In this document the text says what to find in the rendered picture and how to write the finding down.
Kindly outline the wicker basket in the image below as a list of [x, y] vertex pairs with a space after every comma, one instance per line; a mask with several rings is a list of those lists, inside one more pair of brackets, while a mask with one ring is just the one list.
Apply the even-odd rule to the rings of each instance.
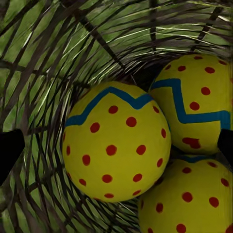
[[[11, 0], [0, 0], [0, 29], [2, 27], [2, 23], [4, 22], [4, 18], [6, 16], [10, 1]], [[18, 103], [19, 95], [21, 94], [21, 91], [23, 90], [27, 80], [29, 80], [29, 81], [28, 81], [26, 95], [25, 95], [19, 109], [17, 106], [16, 116], [15, 116], [13, 122], [11, 123], [10, 128], [8, 129], [8, 132], [16, 130], [17, 116], [19, 114], [19, 111], [20, 111], [23, 103], [25, 103], [24, 104], [24, 111], [23, 111], [23, 118], [22, 118], [20, 124], [18, 125], [17, 130], [21, 129], [21, 131], [23, 132], [23, 138], [24, 138], [25, 144], [26, 144], [27, 136], [29, 139], [29, 135], [31, 134], [31, 140], [29, 141], [30, 146], [29, 146], [27, 163], [25, 163], [25, 156], [24, 156], [25, 148], [24, 148], [21, 155], [17, 159], [17, 162], [15, 163], [15, 165], [13, 166], [13, 168], [11, 170], [13, 172], [13, 176], [15, 179], [14, 195], [12, 193], [11, 186], [10, 186], [11, 171], [2, 184], [2, 189], [3, 189], [2, 201], [3, 201], [3, 203], [0, 204], [0, 233], [6, 233], [1, 213], [7, 209], [8, 209], [15, 233], [23, 233], [23, 231], [21, 230], [21, 228], [19, 226], [15, 202], [17, 202], [17, 204], [19, 205], [19, 207], [21, 208], [21, 210], [25, 214], [30, 233], [44, 233], [40, 227], [40, 224], [37, 222], [35, 217], [28, 210], [27, 201], [34, 209], [36, 216], [38, 215], [39, 218], [41, 219], [41, 221], [43, 222], [43, 224], [45, 225], [46, 233], [69, 233], [67, 228], [66, 228], [66, 226], [68, 224], [76, 231], [76, 233], [80, 233], [76, 229], [74, 224], [72, 223], [72, 221], [71, 221], [72, 218], [74, 218], [76, 221], [78, 221], [85, 228], [85, 230], [88, 233], [98, 233], [96, 231], [95, 227], [93, 226], [93, 224], [95, 226], [97, 226], [102, 231], [102, 233], [120, 233], [119, 231], [114, 229], [113, 226], [120, 227], [126, 233], [133, 233], [132, 231], [136, 231], [136, 232], [141, 233], [140, 229], [138, 229], [137, 227], [135, 227], [133, 225], [133, 224], [136, 224], [139, 226], [139, 223], [137, 223], [136, 221], [134, 221], [130, 217], [133, 215], [127, 214], [119, 208], [119, 207], [121, 207], [121, 208], [124, 208], [124, 209], [131, 211], [134, 214], [137, 214], [138, 213], [138, 209], [137, 209], [138, 205], [129, 203], [127, 201], [121, 201], [121, 202], [117, 202], [118, 205], [116, 206], [112, 202], [108, 202], [112, 206], [115, 207], [116, 210], [113, 211], [109, 207], [107, 202], [102, 202], [100, 200], [95, 199], [100, 206], [100, 207], [98, 207], [97, 205], [95, 205], [93, 203], [93, 201], [91, 200], [91, 198], [88, 195], [82, 194], [82, 192], [71, 181], [71, 179], [68, 176], [67, 171], [66, 171], [66, 175], [68, 177], [71, 190], [69, 189], [69, 187], [65, 183], [64, 174], [63, 174], [63, 170], [64, 170], [63, 168], [65, 167], [64, 162], [63, 162], [63, 160], [60, 162], [59, 154], [58, 154], [57, 149], [56, 149], [58, 138], [59, 138], [59, 145], [60, 145], [59, 152], [61, 151], [61, 154], [62, 154], [62, 150], [61, 150], [62, 137], [63, 137], [63, 130], [64, 130], [66, 120], [67, 120], [72, 108], [77, 103], [78, 99], [80, 98], [80, 96], [85, 88], [87, 88], [89, 90], [93, 86], [96, 86], [100, 83], [104, 83], [104, 82], [108, 82], [108, 81], [124, 81], [124, 82], [133, 83], [133, 84], [138, 86], [139, 83], [154, 80], [155, 76], [159, 73], [158, 68], [166, 66], [169, 62], [173, 61], [176, 58], [179, 58], [179, 57], [182, 57], [185, 55], [190, 55], [190, 54], [207, 54], [207, 55], [221, 58], [221, 59], [233, 64], [232, 57], [227, 57], [227, 56], [223, 55], [223, 54], [233, 55], [233, 46], [218, 45], [218, 44], [215, 44], [212, 41], [210, 41], [204, 37], [206, 34], [218, 35], [218, 36], [222, 37], [223, 39], [233, 43], [233, 36], [228, 36], [220, 31], [216, 30], [216, 29], [222, 29], [222, 30], [226, 30], [229, 33], [233, 34], [233, 30], [224, 26], [224, 25], [233, 26], [233, 22], [231, 22], [227, 18], [225, 18], [225, 16], [233, 17], [233, 13], [230, 13], [224, 9], [224, 8], [233, 9], [233, 0], [168, 0], [167, 2], [163, 2], [160, 4], [157, 4], [157, 0], [132, 0], [132, 1], [128, 1], [126, 3], [118, 4], [115, 6], [112, 6], [112, 5], [116, 2], [123, 1], [123, 0], [110, 0], [110, 1], [107, 1], [104, 3], [102, 3], [104, 0], [98, 0], [90, 8], [87, 8], [84, 10], [80, 10], [79, 7], [81, 7], [88, 0], [47, 0], [39, 17], [38, 17], [38, 19], [37, 19], [37, 21], [30, 27], [30, 28], [33, 27], [33, 29], [31, 31], [29, 37], [27, 38], [27, 41], [25, 42], [24, 46], [22, 47], [20, 53], [11, 62], [4, 61], [3, 60], [4, 56], [5, 56], [6, 52], [8, 51], [8, 49], [10, 48], [10, 45], [11, 45], [11, 43], [16, 35], [16, 32], [17, 32], [22, 20], [23, 20], [24, 15], [31, 8], [33, 8], [39, 1], [40, 0], [29, 0], [28, 4], [14, 17], [14, 19], [0, 33], [0, 37], [3, 36], [19, 20], [9, 42], [7, 43], [5, 49], [0, 57], [0, 67], [6, 68], [7, 71], [8, 71], [8, 69], [11, 70], [8, 78], [6, 75], [5, 85], [4, 85], [4, 88], [2, 90], [2, 93], [0, 94], [0, 101], [3, 98], [1, 113], [0, 113], [0, 134], [3, 134], [3, 123], [5, 122], [6, 118], [8, 117], [11, 110], [13, 109], [13, 106], [15, 105], [16, 101]], [[149, 8], [134, 12], [137, 8], [139, 8], [140, 6], [142, 6], [143, 4], [145, 4], [148, 1], [150, 1]], [[61, 3], [59, 4], [56, 12], [54, 13], [54, 16], [51, 19], [50, 24], [48, 25], [47, 29], [45, 29], [36, 39], [34, 39], [28, 45], [36, 27], [38, 26], [38, 24], [41, 21], [41, 19], [43, 18], [43, 16], [51, 8], [53, 8], [58, 2], [61, 2]], [[133, 10], [131, 10], [125, 16], [111, 19], [114, 16], [116, 16], [119, 12], [121, 12], [122, 10], [127, 8], [129, 5], [135, 4], [138, 2], [142, 2], [142, 3], [140, 5], [138, 5], [136, 8], [134, 8]], [[177, 6], [174, 8], [170, 8], [170, 9], [159, 9], [161, 7], [179, 4], [182, 2], [187, 2], [187, 4], [183, 4], [183, 5], [180, 5], [180, 6]], [[109, 5], [109, 6], [104, 8], [104, 9], [92, 12], [93, 9], [98, 8], [98, 7], [102, 7], [105, 5]], [[113, 7], [117, 7], [120, 5], [124, 5], [124, 6], [119, 8], [110, 17], [108, 17], [104, 22], [97, 24], [97, 25], [92, 25], [92, 23], [90, 23], [93, 19], [95, 19], [100, 14], [102, 14], [105, 10], [113, 8]], [[207, 5], [208, 7], [193, 9], [193, 7], [198, 6], [198, 5]], [[203, 9], [206, 9], [209, 7], [215, 7], [215, 10], [209, 10], [209, 11], [205, 11], [205, 12], [197, 12], [198, 10], [203, 10]], [[135, 18], [133, 20], [118, 24], [121, 20], [123, 20], [124, 18], [126, 18], [128, 16], [136, 15], [139, 13], [144, 13], [146, 11], [150, 11], [150, 15], [140, 17], [140, 18]], [[94, 14], [97, 12], [100, 12], [100, 13], [97, 16], [95, 16], [91, 21], [89, 21], [86, 18], [87, 15], [91, 15], [91, 14]], [[171, 16], [171, 17], [166, 17], [166, 15], [169, 15], [169, 14], [172, 14], [175, 12], [180, 12], [180, 13], [175, 14], [174, 16]], [[188, 14], [188, 13], [195, 13], [195, 14], [190, 15], [190, 16], [186, 16], [186, 17], [177, 17], [177, 16], [181, 16], [184, 14]], [[198, 16], [202, 16], [202, 15], [206, 15], [206, 14], [210, 14], [211, 16], [206, 17], [206, 18], [202, 18], [202, 19], [193, 18], [193, 17], [198, 17]], [[76, 20], [69, 27], [67, 27], [73, 16], [76, 18]], [[57, 36], [54, 40], [54, 42], [51, 43], [50, 46], [45, 49], [52, 33], [54, 32], [54, 30], [56, 28], [56, 26], [64, 19], [65, 19], [65, 22], [63, 23], [59, 33], [57, 34]], [[113, 20], [117, 20], [117, 19], [120, 19], [120, 20], [117, 21], [114, 25], [107, 27], [106, 28], [107, 31], [104, 31], [102, 33], [98, 32], [97, 28], [100, 27], [102, 24], [113, 21]], [[129, 23], [139, 22], [142, 20], [147, 20], [147, 21], [140, 23], [138, 25], [108, 31], [111, 27], [126, 25]], [[195, 24], [197, 22], [202, 22], [204, 24], [200, 24], [200, 25]], [[69, 49], [65, 53], [73, 35], [75, 34], [75, 32], [79, 26], [79, 23], [81, 23], [83, 25], [83, 27], [85, 27], [86, 30], [89, 31], [89, 34], [87, 35], [87, 38], [84, 41], [82, 47], [80, 48], [78, 54], [74, 57], [74, 61], [72, 62], [71, 66], [69, 67], [68, 71], [62, 77], [59, 77], [58, 74], [60, 73], [60, 71], [63, 69], [63, 67], [65, 67], [68, 64], [68, 63], [65, 64], [65, 62], [67, 60], [66, 59], [64, 61], [63, 65], [61, 66], [60, 70], [58, 70], [56, 73], [54, 73], [56, 71], [59, 63], [60, 63], [60, 60], [63, 57], [65, 57], [69, 52], [71, 52], [74, 49], [74, 47], [76, 45], [78, 45], [83, 40], [82, 39], [82, 40], [78, 41], [76, 45], [74, 45], [71, 49]], [[191, 24], [194, 26], [182, 28], [182, 29], [175, 29], [172, 27], [171, 28], [160, 27], [160, 26], [176, 25], [176, 24]], [[61, 37], [63, 35], [65, 35], [70, 29], [72, 29], [72, 27], [74, 27], [74, 28], [71, 31], [71, 34], [69, 35], [68, 39], [63, 44], [61, 44], [56, 50], [54, 50], [56, 45], [60, 41]], [[191, 30], [191, 29], [200, 28], [200, 27], [203, 27], [202, 31]], [[162, 29], [156, 31], [156, 28], [162, 28]], [[130, 41], [130, 40], [126, 40], [126, 39], [128, 37], [130, 37], [132, 34], [138, 33], [141, 31], [146, 31], [148, 29], [150, 29], [149, 34], [151, 35], [151, 40], [149, 40], [145, 43], [142, 43], [140, 45], [130, 46], [130, 47], [123, 48], [123, 49], [122, 49], [122, 47], [137, 43], [139, 41], [136, 41], [136, 42], [133, 42], [130, 44], [125, 44], [125, 45], [120, 46], [120, 47], [116, 47], [120, 43]], [[159, 32], [159, 31], [163, 31], [163, 30], [167, 30], [167, 29], [175, 29], [175, 30], [170, 31], [168, 33], [160, 33]], [[105, 40], [102, 37], [104, 35], [123, 31], [123, 30], [125, 30], [125, 31], [112, 40], [105, 42]], [[200, 33], [200, 34], [197, 36], [173, 34], [173, 32], [178, 32], [178, 31], [189, 31], [189, 32], [196, 32], [196, 33]], [[167, 35], [172, 35], [172, 36], [162, 38], [162, 37], [156, 37], [156, 34], [167, 34]], [[77, 60], [81, 51], [83, 50], [83, 47], [85, 46], [90, 35], [93, 36], [93, 39], [89, 43], [82, 58], [79, 60], [80, 62], [78, 63], [76, 69], [69, 76], [67, 76], [68, 73], [70, 72], [71, 68], [74, 67], [74, 63]], [[115, 41], [115, 40], [120, 39], [120, 38], [123, 38], [123, 37], [126, 37], [126, 38], [124, 38], [119, 43], [108, 45], [110, 42]], [[39, 39], [41, 39], [41, 41], [38, 44], [38, 46], [37, 46], [32, 58], [31, 58], [30, 62], [28, 63], [28, 65], [26, 67], [18, 65], [24, 52], [27, 51], [27, 49], [30, 48], [34, 43], [36, 43]], [[92, 49], [92, 46], [93, 46], [95, 41], [98, 41], [100, 43], [100, 45], [102, 46], [100, 49], [104, 48], [106, 50], [106, 53], [108, 53], [108, 56], [106, 57], [106, 61], [105, 61], [104, 65], [102, 67], [100, 67], [98, 70], [96, 70], [96, 67], [93, 68], [93, 66], [95, 65], [95, 62], [97, 62], [101, 57], [104, 57], [105, 54], [102, 55], [100, 58], [97, 58], [97, 60], [95, 62], [93, 62], [91, 65], [89, 65], [87, 68], [85, 68], [83, 70], [83, 72], [79, 76], [77, 76], [79, 74], [81, 68], [88, 61], [90, 61], [92, 59], [92, 57], [100, 50], [100, 49], [97, 50], [91, 57], [89, 57], [87, 59], [88, 54], [89, 54], [90, 50]], [[52, 63], [46, 70], [42, 71], [43, 68], [45, 67], [47, 61], [49, 60], [49, 58], [62, 45], [63, 45], [63, 47], [62, 47], [61, 51], [59, 52], [54, 63]], [[50, 49], [49, 49], [46, 57], [40, 63], [37, 64], [40, 56], [46, 50], [48, 50], [48, 48], [50, 48]], [[216, 50], [214, 48], [220, 48], [220, 49], [223, 49], [223, 51]], [[109, 62], [107, 62], [109, 56], [112, 56], [112, 59]], [[85, 78], [83, 79], [83, 81], [78, 82], [78, 79], [89, 68], [91, 68], [91, 69], [88, 71], [88, 73], [85, 76]], [[102, 69], [102, 71], [96, 77], [94, 77], [92, 80], [90, 80], [91, 76], [94, 75], [96, 72], [98, 72], [100, 69]], [[149, 71], [152, 69], [156, 69], [156, 71], [151, 72], [149, 74], [152, 74], [152, 73], [155, 73], [155, 74], [153, 74], [153, 75], [151, 75], [151, 76], [149, 76], [149, 77], [147, 77], [147, 78], [145, 78], [137, 83], [135, 82], [135, 80], [133, 78], [133, 76], [135, 74], [139, 74], [139, 73]], [[7, 89], [8, 85], [13, 77], [15, 70], [21, 72], [20, 80], [19, 80], [11, 98], [9, 99], [9, 101], [5, 107], [6, 89]], [[107, 74], [103, 78], [103, 74], [105, 71], [107, 71]], [[32, 74], [36, 74], [36, 75], [35, 75], [32, 83], [30, 85], [30, 78], [31, 78]], [[42, 85], [40, 87], [38, 87], [38, 92], [36, 93], [31, 104], [29, 105], [30, 91], [31, 91], [32, 87], [34, 86], [35, 82], [37, 81], [39, 75], [40, 75], [39, 82], [41, 82], [41, 78], [43, 76], [46, 76], [46, 77], [45, 77]], [[54, 84], [56, 78], [58, 78], [58, 80], [61, 79], [62, 81], [58, 87], [57, 87], [57, 85], [58, 85], [58, 83], [57, 83], [55, 93], [54, 93], [54, 95], [53, 95], [53, 97], [48, 105], [49, 91], [50, 91], [52, 85]], [[146, 88], [151, 83], [152, 82], [143, 84], [140, 87], [142, 89]], [[49, 89], [48, 89], [47, 95], [45, 96], [37, 114], [34, 115], [34, 119], [29, 127], [29, 118], [30, 118], [33, 110], [37, 106], [39, 100], [41, 99], [41, 97], [42, 97], [43, 93], [45, 92], [48, 85], [49, 85]], [[62, 87], [62, 88], [61, 88], [61, 93], [60, 93], [60, 98], [59, 98], [59, 104], [58, 104], [58, 106], [53, 114], [56, 94], [59, 91], [60, 87]], [[37, 126], [34, 127], [35, 121], [37, 120], [39, 112], [41, 111], [41, 108], [42, 108], [46, 98], [47, 98], [47, 100], [46, 100], [46, 105], [45, 105], [45, 111], [44, 111], [39, 123], [37, 124]], [[49, 123], [48, 123], [48, 125], [45, 126], [46, 113], [47, 113], [47, 110], [50, 107], [51, 103], [52, 103], [52, 107], [51, 107], [51, 112], [50, 112]], [[39, 127], [39, 124], [42, 121], [42, 119], [43, 119], [42, 126]], [[43, 139], [43, 132], [44, 131], [47, 131], [45, 153], [44, 153], [43, 147], [42, 147], [42, 139]], [[39, 147], [37, 166], [36, 166], [33, 152], [32, 152], [33, 134], [35, 134], [35, 136], [36, 136], [38, 147]], [[50, 149], [51, 137], [53, 138], [52, 151]], [[50, 159], [50, 168], [48, 167], [48, 163], [46, 160], [47, 152], [48, 152], [49, 159]], [[56, 168], [54, 167], [54, 162], [53, 162], [53, 158], [52, 158], [53, 152], [55, 154], [56, 163], [57, 163]], [[35, 170], [35, 182], [32, 183], [31, 185], [29, 185], [29, 171], [30, 171], [31, 156], [32, 156], [32, 160], [33, 160], [34, 170]], [[43, 163], [43, 177], [42, 178], [39, 178], [39, 174], [38, 174], [40, 157], [41, 157], [42, 163]], [[223, 163], [223, 160], [226, 157], [223, 155], [222, 152], [220, 152], [220, 153], [216, 153], [215, 155], [213, 155], [213, 158], [215, 158], [216, 160]], [[229, 167], [233, 171], [233, 168], [231, 167], [231, 165], [229, 163], [227, 163], [226, 165], [227, 165], [227, 167]], [[24, 175], [25, 175], [25, 187], [23, 186], [23, 182], [22, 182], [22, 179], [20, 176], [22, 167], [23, 167], [23, 171], [24, 171]], [[57, 173], [60, 177], [63, 193], [60, 190], [59, 185], [58, 185], [57, 176], [56, 176]], [[55, 194], [53, 192], [52, 183], [51, 183], [52, 176], [54, 176], [54, 178], [55, 178], [56, 183], [54, 181], [53, 182], [55, 183], [55, 185], [58, 188], [58, 193], [60, 196], [61, 203], [62, 203], [62, 198], [61, 198], [61, 195], [62, 195], [68, 204], [68, 207], [70, 209], [69, 215], [65, 212], [65, 210], [63, 208], [63, 204], [61, 204], [59, 202], [59, 200], [57, 199], [57, 197], [55, 196]], [[48, 193], [50, 194], [53, 205], [50, 203], [50, 201], [48, 200], [46, 195], [43, 193], [42, 184], [45, 186]], [[76, 199], [76, 197], [73, 193], [72, 186], [74, 187], [75, 191], [78, 194], [79, 201]], [[38, 191], [39, 191], [39, 197], [40, 197], [40, 203], [41, 203], [42, 210], [39, 208], [39, 206], [37, 205], [37, 203], [35, 202], [35, 200], [33, 199], [33, 197], [30, 194], [30, 192], [32, 192], [37, 187], [38, 187]], [[72, 207], [72, 205], [70, 204], [70, 202], [68, 200], [67, 191], [70, 194], [70, 196], [72, 197], [74, 203], [76, 204], [76, 206], [74, 208]], [[102, 212], [110, 220], [110, 225], [108, 225], [107, 222], [102, 217], [102, 215], [100, 214], [100, 216], [103, 218], [103, 222], [107, 225], [108, 230], [105, 230], [97, 222], [97, 220], [95, 219], [95, 216], [93, 215], [91, 209], [89, 208], [86, 200], [88, 200], [96, 208], [96, 210], [98, 211], [99, 214], [100, 214], [100, 212]], [[59, 207], [61, 212], [64, 214], [64, 216], [65, 216], [64, 221], [62, 221], [59, 218], [58, 214], [56, 213], [55, 204]], [[89, 211], [89, 213], [91, 214], [91, 216], [93, 217], [94, 220], [92, 220], [85, 213], [85, 211], [82, 208], [82, 204], [85, 205], [85, 207], [87, 208], [87, 210]], [[111, 216], [110, 214], [108, 214], [105, 211], [105, 209], [103, 208], [103, 206], [106, 209], [108, 209], [111, 213], [113, 213], [114, 215]], [[52, 226], [50, 224], [50, 219], [49, 219], [49, 215], [48, 215], [47, 210], [49, 210], [50, 214], [52, 215], [52, 217], [56, 221], [57, 225], [59, 226], [56, 231], [54, 231], [54, 229], [52, 228]], [[125, 218], [120, 216], [117, 213], [118, 211], [120, 213], [124, 214], [125, 216], [127, 216], [129, 219], [131, 219], [132, 222], [129, 220], [126, 220]], [[80, 212], [86, 218], [86, 220], [88, 221], [88, 223], [91, 225], [92, 228], [90, 228], [88, 225], [83, 223], [83, 221], [81, 220], [81, 218], [77, 212]], [[133, 216], [133, 217], [138, 218], [138, 216]], [[124, 225], [124, 224], [120, 223], [118, 220], [116, 220], [116, 218], [119, 218], [119, 219], [126, 221], [131, 226]]]

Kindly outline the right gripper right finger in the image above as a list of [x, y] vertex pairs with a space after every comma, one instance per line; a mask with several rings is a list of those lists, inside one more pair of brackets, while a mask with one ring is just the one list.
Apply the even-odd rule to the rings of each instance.
[[233, 168], [233, 131], [222, 129], [217, 146]]

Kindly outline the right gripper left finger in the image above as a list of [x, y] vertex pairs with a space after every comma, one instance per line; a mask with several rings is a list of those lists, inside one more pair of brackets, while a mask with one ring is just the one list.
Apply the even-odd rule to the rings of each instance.
[[0, 187], [17, 162], [25, 146], [21, 129], [0, 134]]

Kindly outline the easter egg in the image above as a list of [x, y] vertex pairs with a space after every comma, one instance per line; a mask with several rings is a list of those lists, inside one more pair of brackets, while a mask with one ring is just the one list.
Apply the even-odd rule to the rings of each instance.
[[146, 89], [108, 81], [80, 96], [66, 120], [61, 150], [82, 194], [102, 202], [133, 200], [162, 176], [171, 157], [170, 126]]
[[137, 203], [141, 233], [233, 233], [233, 171], [204, 154], [171, 156]]
[[220, 153], [222, 129], [233, 131], [233, 64], [207, 54], [174, 59], [147, 89], [168, 120], [171, 156]]

